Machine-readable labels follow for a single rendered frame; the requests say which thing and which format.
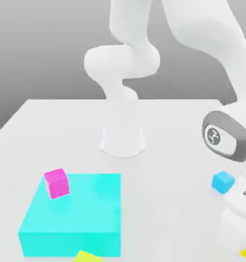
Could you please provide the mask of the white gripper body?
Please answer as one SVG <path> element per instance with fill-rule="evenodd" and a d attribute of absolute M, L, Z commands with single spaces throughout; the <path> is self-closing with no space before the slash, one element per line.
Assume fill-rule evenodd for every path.
<path fill-rule="evenodd" d="M 246 219 L 246 183 L 235 184 L 224 196 L 225 204 Z"/>

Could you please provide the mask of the small blue cube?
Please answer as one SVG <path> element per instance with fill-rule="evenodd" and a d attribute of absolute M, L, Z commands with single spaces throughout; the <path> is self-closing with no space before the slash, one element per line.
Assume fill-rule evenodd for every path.
<path fill-rule="evenodd" d="M 235 178 L 225 171 L 216 173 L 212 179 L 212 188 L 221 194 L 227 193 L 234 185 Z"/>

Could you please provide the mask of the small lime cube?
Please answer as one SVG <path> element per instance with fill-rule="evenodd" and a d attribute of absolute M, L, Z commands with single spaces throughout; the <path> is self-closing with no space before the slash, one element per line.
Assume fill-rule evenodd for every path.
<path fill-rule="evenodd" d="M 102 258 L 80 250 L 73 262 L 102 262 Z"/>

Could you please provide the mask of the small magenta cube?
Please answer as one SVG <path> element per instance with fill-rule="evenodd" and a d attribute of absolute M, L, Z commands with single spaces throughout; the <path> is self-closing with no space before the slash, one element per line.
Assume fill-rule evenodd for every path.
<path fill-rule="evenodd" d="M 69 178 L 63 168 L 46 172 L 43 177 L 51 200 L 70 193 Z"/>

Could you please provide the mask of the large cyan box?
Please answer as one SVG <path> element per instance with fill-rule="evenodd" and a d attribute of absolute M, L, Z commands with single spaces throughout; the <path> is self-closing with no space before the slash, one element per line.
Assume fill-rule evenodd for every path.
<path fill-rule="evenodd" d="M 18 231 L 25 257 L 121 255 L 121 175 L 69 174 L 70 194 L 50 199 L 41 180 Z"/>

